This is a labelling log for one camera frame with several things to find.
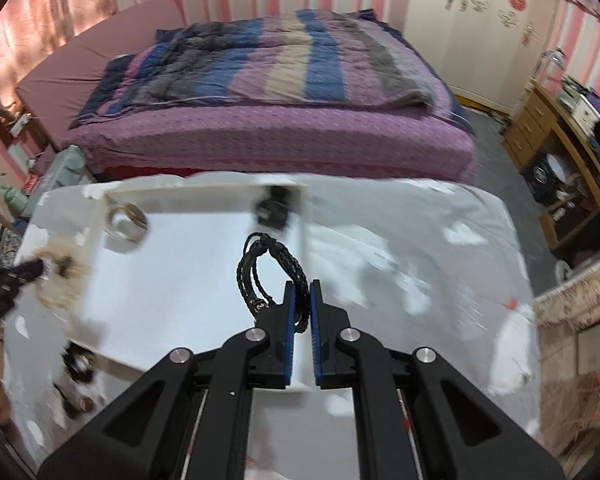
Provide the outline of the cream scrunchie with charm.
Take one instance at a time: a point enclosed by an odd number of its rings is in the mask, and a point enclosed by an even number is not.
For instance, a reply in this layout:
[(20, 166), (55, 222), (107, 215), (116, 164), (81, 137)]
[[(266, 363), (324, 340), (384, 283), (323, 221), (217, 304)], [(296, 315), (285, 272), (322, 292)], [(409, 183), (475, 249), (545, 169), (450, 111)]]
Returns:
[(33, 257), (43, 263), (43, 274), (35, 282), (35, 293), (47, 309), (73, 310), (82, 301), (90, 267), (78, 245), (54, 238), (35, 249)]

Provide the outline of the black scrunchie with bell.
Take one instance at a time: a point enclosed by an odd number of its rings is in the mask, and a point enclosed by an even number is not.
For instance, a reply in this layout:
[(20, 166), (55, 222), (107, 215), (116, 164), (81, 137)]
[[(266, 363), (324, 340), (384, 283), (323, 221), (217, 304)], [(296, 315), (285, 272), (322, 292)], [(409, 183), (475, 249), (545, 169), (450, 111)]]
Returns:
[(65, 371), (73, 382), (89, 384), (94, 380), (96, 358), (91, 350), (70, 341), (61, 353)]

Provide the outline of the white strap wristwatch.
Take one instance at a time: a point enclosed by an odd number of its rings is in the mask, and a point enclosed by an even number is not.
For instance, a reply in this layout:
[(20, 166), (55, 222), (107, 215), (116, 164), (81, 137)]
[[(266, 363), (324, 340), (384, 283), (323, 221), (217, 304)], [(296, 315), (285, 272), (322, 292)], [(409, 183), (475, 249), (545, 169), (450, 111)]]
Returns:
[(148, 219), (134, 204), (115, 203), (107, 209), (104, 229), (117, 240), (139, 243), (147, 234)]

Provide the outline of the black hair clip tie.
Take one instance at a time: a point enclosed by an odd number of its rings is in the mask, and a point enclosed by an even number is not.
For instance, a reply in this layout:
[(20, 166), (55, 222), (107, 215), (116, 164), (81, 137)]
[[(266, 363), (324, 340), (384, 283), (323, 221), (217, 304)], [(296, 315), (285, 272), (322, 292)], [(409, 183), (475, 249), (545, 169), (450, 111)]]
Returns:
[(283, 231), (286, 229), (290, 211), (291, 192), (280, 185), (268, 188), (268, 195), (257, 203), (254, 212), (259, 226)]

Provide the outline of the white shallow tray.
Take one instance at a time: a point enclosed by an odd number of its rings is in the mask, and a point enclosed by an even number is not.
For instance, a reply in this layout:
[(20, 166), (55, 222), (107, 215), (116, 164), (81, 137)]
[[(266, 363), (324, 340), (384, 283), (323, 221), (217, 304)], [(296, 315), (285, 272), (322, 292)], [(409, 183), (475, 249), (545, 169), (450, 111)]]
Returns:
[[(117, 188), (93, 200), (81, 249), (90, 274), (66, 334), (109, 361), (146, 372), (176, 347), (201, 353), (253, 326), (236, 284), (254, 208), (273, 183)], [(104, 229), (108, 207), (146, 214), (139, 243)]]

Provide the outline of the grey cartoon print blanket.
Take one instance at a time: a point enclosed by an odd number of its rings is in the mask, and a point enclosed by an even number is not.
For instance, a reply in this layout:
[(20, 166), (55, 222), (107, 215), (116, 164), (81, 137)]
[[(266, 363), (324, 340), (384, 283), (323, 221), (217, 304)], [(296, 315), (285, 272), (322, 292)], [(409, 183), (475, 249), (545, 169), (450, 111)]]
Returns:
[[(504, 203), (478, 188), (230, 172), (58, 188), (38, 204), (18, 259), (54, 238), (81, 249), (93, 200), (107, 191), (240, 182), (278, 184), (299, 195), (280, 238), (354, 327), (391, 349), (433, 348), (536, 434), (540, 370), (531, 285)], [(4, 383), (16, 445), (32, 467), (86, 423), (66, 414), (65, 400), (88, 396), (104, 408), (143, 374), (92, 351), (94, 380), (73, 382), (61, 359), (73, 341), (66, 334), (71, 311), (47, 309), (27, 287), (6, 322)]]

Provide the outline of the mauve mattress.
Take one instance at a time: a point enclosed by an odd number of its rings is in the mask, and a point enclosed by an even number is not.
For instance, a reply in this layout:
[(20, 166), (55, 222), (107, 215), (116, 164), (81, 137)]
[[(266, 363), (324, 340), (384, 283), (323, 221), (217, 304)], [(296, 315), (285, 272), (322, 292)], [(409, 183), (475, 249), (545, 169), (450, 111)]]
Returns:
[(155, 43), (159, 29), (185, 24), (174, 0), (147, 0), (110, 16), (35, 66), (16, 93), (54, 148), (66, 142), (76, 114), (120, 55), (137, 54)]

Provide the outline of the purple dotted bed sheet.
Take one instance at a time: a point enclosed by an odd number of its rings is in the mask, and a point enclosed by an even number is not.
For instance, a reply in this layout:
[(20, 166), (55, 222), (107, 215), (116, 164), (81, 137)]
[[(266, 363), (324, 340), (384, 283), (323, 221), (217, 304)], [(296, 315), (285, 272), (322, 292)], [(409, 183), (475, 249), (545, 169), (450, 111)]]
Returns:
[(309, 172), (469, 183), (472, 132), (410, 107), (400, 113), (283, 106), (146, 110), (71, 129), (95, 174)]

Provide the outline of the wooden desk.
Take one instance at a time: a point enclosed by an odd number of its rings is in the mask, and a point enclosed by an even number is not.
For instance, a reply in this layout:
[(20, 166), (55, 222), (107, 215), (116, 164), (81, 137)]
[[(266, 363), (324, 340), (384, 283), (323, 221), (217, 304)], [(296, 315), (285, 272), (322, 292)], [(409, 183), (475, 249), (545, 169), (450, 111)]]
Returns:
[(537, 84), (505, 129), (503, 148), (542, 206), (548, 249), (559, 252), (600, 214), (600, 156), (568, 110)]

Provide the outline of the striped purple blue quilt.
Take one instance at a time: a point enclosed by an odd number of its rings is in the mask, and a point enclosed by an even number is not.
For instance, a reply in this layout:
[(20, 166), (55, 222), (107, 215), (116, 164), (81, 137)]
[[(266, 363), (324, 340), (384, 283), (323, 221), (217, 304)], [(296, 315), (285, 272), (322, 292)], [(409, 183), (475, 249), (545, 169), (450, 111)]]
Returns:
[(446, 83), (373, 10), (302, 9), (159, 29), (108, 62), (73, 127), (174, 106), (290, 106), (422, 114), (467, 130)]

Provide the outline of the white wardrobe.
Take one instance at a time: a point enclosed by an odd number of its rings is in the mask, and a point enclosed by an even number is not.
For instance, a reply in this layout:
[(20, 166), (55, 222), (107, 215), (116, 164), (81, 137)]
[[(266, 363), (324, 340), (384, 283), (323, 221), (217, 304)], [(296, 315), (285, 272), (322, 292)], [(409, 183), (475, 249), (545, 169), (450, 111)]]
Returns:
[(403, 36), (456, 96), (510, 113), (553, 24), (557, 0), (410, 0)]

